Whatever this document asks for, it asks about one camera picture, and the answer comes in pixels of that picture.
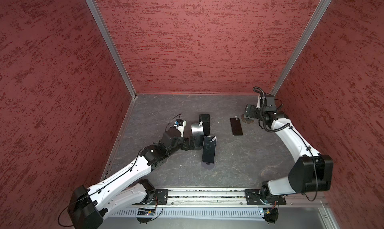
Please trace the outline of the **wooden base grey phone stand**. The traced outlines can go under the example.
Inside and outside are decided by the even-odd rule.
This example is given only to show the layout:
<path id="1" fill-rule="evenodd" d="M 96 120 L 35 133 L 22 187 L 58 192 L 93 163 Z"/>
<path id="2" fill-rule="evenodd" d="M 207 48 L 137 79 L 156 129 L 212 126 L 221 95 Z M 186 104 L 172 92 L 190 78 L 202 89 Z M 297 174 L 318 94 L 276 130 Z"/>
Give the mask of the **wooden base grey phone stand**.
<path id="1" fill-rule="evenodd" d="M 252 124 L 255 120 L 254 119 L 249 119 L 247 118 L 244 114 L 241 115 L 241 120 L 245 123 L 245 124 Z"/>

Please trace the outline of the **light green phone with sticker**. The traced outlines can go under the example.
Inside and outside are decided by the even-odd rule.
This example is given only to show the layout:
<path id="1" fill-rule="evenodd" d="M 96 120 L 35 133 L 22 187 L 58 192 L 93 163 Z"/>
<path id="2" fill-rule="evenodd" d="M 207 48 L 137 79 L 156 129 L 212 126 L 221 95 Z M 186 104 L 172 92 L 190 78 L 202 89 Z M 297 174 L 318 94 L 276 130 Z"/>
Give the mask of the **light green phone with sticker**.
<path id="1" fill-rule="evenodd" d="M 230 123 L 233 136 L 242 136 L 243 130 L 241 120 L 238 117 L 230 118 Z"/>

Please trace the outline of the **purple phone stand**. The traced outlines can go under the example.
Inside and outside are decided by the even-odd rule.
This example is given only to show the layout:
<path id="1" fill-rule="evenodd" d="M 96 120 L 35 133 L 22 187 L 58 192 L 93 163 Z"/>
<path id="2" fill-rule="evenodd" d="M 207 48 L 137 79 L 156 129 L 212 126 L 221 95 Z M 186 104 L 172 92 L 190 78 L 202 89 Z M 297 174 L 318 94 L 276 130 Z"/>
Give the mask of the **purple phone stand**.
<path id="1" fill-rule="evenodd" d="M 214 163 L 201 162 L 201 165 L 206 170 L 212 170 L 215 167 Z"/>

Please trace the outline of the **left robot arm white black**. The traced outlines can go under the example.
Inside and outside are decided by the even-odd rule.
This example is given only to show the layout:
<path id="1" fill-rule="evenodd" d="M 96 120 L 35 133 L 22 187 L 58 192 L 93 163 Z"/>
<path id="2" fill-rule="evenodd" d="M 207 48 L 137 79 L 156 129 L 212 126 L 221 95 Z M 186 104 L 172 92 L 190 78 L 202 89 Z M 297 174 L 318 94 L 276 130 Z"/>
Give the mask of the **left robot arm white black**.
<path id="1" fill-rule="evenodd" d="M 79 186 L 67 207 L 75 229 L 97 229 L 112 213 L 124 206 L 150 202 L 155 188 L 143 177 L 164 164 L 179 150 L 199 147 L 197 136 L 174 137 L 169 132 L 150 146 L 139 150 L 135 160 L 109 178 L 88 188 Z"/>

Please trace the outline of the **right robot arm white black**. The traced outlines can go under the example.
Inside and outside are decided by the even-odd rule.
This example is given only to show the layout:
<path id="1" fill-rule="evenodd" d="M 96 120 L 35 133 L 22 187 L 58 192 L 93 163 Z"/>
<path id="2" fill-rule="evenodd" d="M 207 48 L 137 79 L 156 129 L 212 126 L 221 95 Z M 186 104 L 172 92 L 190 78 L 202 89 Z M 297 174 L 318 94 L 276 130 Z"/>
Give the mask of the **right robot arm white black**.
<path id="1" fill-rule="evenodd" d="M 261 129 L 277 134 L 295 161 L 286 177 L 262 183 L 261 203 L 274 204 L 284 195 L 329 191 L 334 167 L 332 158 L 312 147 L 275 101 L 273 95 L 260 92 L 257 104 L 247 104 L 242 115 L 243 121 L 258 121 Z"/>

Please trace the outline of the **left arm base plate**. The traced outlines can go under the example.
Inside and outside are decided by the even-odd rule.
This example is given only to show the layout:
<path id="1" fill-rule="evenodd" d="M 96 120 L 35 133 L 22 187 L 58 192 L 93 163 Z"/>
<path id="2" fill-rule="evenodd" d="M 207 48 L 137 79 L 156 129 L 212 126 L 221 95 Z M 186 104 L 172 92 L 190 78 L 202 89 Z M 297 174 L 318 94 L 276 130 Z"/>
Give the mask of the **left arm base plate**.
<path id="1" fill-rule="evenodd" d="M 148 199 L 142 202 L 143 205 L 166 205 L 168 201 L 168 189 L 155 189 L 154 193 Z"/>

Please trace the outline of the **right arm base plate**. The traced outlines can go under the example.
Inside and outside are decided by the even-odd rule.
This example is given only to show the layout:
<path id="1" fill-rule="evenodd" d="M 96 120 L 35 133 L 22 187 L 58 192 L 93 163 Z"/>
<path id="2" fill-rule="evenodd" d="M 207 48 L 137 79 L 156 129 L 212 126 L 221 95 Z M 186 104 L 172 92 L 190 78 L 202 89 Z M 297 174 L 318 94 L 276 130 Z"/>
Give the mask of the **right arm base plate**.
<path id="1" fill-rule="evenodd" d="M 285 206 L 287 204 L 284 196 L 282 195 L 272 195 L 264 190 L 260 192 L 260 190 L 256 189 L 245 190 L 245 199 L 247 201 L 247 205 L 249 206 Z"/>

